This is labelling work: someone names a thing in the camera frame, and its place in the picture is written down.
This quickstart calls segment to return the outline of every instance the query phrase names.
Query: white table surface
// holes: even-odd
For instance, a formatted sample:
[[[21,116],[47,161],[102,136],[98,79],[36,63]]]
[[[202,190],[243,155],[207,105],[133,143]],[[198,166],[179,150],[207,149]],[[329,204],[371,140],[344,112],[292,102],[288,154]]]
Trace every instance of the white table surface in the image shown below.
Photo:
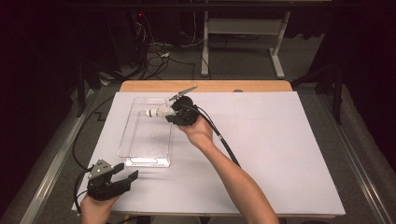
[[[98,159],[112,165],[124,161],[117,152],[135,97],[172,95],[118,92],[90,164]],[[241,167],[256,180],[280,217],[345,214],[297,92],[190,92],[188,96],[213,119]],[[214,168],[177,127],[172,142],[169,167],[126,167],[113,176],[117,181],[139,170],[139,178],[112,211],[239,215]],[[228,155],[218,139],[215,143]],[[79,191],[87,183],[85,176]]]

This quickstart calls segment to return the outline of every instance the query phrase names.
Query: human arm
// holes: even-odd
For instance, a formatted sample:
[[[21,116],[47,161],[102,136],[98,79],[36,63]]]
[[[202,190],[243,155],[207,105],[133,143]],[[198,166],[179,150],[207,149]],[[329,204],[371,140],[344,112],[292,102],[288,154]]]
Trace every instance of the human arm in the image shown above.
[[[278,223],[271,204],[254,179],[214,145],[212,129],[204,118],[200,116],[191,126],[179,126],[179,129],[209,159],[247,223]]]
[[[85,195],[81,201],[82,224],[106,224],[110,216],[110,209],[120,197],[97,201],[89,195]]]

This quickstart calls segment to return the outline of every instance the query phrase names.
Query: transparent plastic tray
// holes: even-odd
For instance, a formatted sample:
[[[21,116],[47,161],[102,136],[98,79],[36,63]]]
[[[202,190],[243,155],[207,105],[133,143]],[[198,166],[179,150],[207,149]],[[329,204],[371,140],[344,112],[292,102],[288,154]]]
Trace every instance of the transparent plastic tray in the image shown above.
[[[170,165],[174,125],[166,118],[146,116],[146,111],[167,103],[166,98],[134,99],[119,149],[119,157],[126,159],[126,166]]]

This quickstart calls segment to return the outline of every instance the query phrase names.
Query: human hand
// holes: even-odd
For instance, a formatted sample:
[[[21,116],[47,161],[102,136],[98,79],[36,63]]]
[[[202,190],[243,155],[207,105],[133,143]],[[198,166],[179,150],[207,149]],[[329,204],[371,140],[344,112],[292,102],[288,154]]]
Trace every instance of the human hand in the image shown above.
[[[110,209],[120,197],[97,201],[89,195],[85,195],[81,201],[81,214],[83,224],[105,224],[110,216]]]
[[[191,126],[178,126],[178,128],[187,135],[193,145],[200,149],[207,144],[213,144],[213,130],[202,116],[199,116]]]

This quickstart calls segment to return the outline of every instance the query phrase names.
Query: metal stand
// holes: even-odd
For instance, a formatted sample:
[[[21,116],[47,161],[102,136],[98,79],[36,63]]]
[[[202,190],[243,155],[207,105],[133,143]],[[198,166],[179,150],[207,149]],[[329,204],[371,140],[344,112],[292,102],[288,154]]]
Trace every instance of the metal stand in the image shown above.
[[[277,56],[283,35],[289,22],[290,12],[285,12],[283,20],[245,20],[245,19],[209,19],[208,12],[204,18],[204,47],[202,51],[201,75],[209,75],[209,34],[249,34],[249,35],[277,35],[276,46],[269,49],[271,59],[276,70],[276,76],[284,79],[280,60]]]

